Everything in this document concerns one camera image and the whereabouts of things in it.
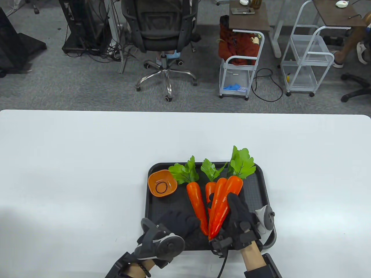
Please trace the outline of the person's right hand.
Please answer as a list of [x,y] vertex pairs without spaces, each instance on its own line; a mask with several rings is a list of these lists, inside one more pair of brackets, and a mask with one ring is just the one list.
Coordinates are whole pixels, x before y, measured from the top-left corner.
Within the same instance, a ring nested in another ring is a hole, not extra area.
[[257,217],[247,204],[234,193],[227,196],[230,212],[215,239],[210,243],[212,253],[224,258],[229,250],[241,250],[261,239]]

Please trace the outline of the person's left hand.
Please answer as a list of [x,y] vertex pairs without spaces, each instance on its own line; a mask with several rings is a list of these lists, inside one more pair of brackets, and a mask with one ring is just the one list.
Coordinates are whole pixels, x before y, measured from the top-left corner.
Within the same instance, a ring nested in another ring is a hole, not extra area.
[[157,225],[162,224],[171,233],[187,240],[193,233],[200,230],[200,220],[184,211],[169,210],[163,214],[156,222]]

